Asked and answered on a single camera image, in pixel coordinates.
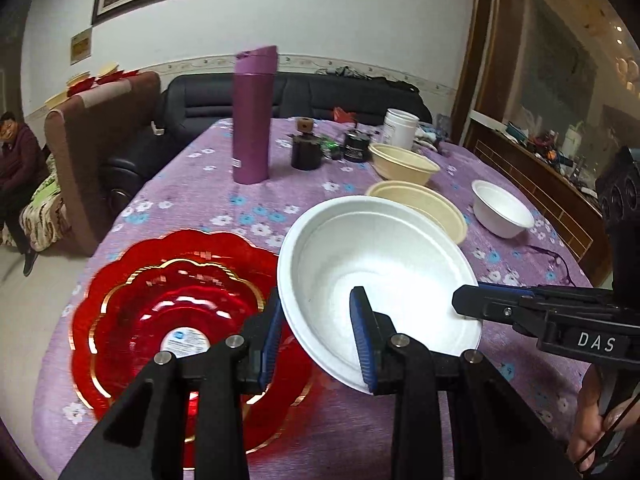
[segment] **person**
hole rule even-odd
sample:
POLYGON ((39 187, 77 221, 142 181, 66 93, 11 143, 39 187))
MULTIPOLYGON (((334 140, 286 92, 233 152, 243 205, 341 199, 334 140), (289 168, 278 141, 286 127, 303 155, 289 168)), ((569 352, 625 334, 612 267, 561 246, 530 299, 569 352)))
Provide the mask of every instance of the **person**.
POLYGON ((28 276, 38 253, 20 227, 20 212, 49 171, 38 141, 26 124, 6 112, 0 117, 0 231, 7 225, 18 250, 24 254, 24 275, 28 276))
MULTIPOLYGON (((574 431, 567 449, 567 454, 572 462, 580 460, 581 457, 591 449, 591 446, 601 439, 604 432, 620 418, 622 412, 632 400, 628 399, 622 402, 613 407, 605 416, 601 416, 598 409, 601 391, 602 384, 600 375, 596 366, 591 365, 582 379, 582 388, 578 393, 578 411, 575 417, 574 431)), ((625 415, 625 418, 616 426, 615 431, 628 430, 638 423, 639 418, 640 402, 625 415)), ((591 453, 584 462, 580 464, 580 471, 582 472, 590 468, 594 459, 595 455, 591 453)), ((637 453, 635 454, 635 458, 632 456, 631 459, 640 462, 637 453)))

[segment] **wooden cabinet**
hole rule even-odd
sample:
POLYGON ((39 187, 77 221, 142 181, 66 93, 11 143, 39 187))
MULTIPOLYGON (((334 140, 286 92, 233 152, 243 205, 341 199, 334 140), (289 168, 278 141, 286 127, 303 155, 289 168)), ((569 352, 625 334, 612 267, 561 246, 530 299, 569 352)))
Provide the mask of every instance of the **wooden cabinet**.
POLYGON ((600 212, 548 164, 501 134, 471 121, 465 147, 511 180, 547 218, 594 286, 611 272, 600 212))

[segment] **person sitting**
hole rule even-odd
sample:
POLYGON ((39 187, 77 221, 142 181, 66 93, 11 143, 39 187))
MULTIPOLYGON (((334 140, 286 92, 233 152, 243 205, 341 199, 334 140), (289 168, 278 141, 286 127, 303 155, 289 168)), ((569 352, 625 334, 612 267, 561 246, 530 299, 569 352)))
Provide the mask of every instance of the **person sitting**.
POLYGON ((49 170, 33 132, 11 112, 0 117, 0 141, 0 231, 6 223, 20 254, 24 254, 24 275, 28 276, 38 253, 20 227, 20 212, 49 170))

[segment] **white round sticker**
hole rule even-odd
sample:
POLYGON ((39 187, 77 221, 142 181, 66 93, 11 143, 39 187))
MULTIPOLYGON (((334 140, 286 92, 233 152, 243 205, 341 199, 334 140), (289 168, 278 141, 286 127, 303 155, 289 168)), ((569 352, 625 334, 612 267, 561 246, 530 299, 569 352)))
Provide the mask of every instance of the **white round sticker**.
POLYGON ((200 330, 183 326, 164 336, 160 349, 173 352, 180 358, 206 352, 210 346, 209 340, 200 330))

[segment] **human hand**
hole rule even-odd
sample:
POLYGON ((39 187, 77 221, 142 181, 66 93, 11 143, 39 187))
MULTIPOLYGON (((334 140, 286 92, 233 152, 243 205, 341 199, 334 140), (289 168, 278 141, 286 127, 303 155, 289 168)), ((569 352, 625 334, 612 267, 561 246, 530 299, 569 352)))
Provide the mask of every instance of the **human hand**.
MULTIPOLYGON (((572 462, 580 458, 599 441, 616 420, 620 418, 622 412, 629 405, 632 399, 617 405, 610 410, 606 416, 600 416, 598 411, 598 400, 602 385, 600 376, 595 365, 591 365, 582 379, 582 388, 578 394, 578 412, 575 417, 574 432, 569 440, 567 454, 572 462)), ((627 430, 638 423, 640 418, 640 402, 638 402, 616 426, 615 431, 627 430)), ((580 464, 580 471, 586 471, 595 460, 595 453, 591 453, 580 464)))

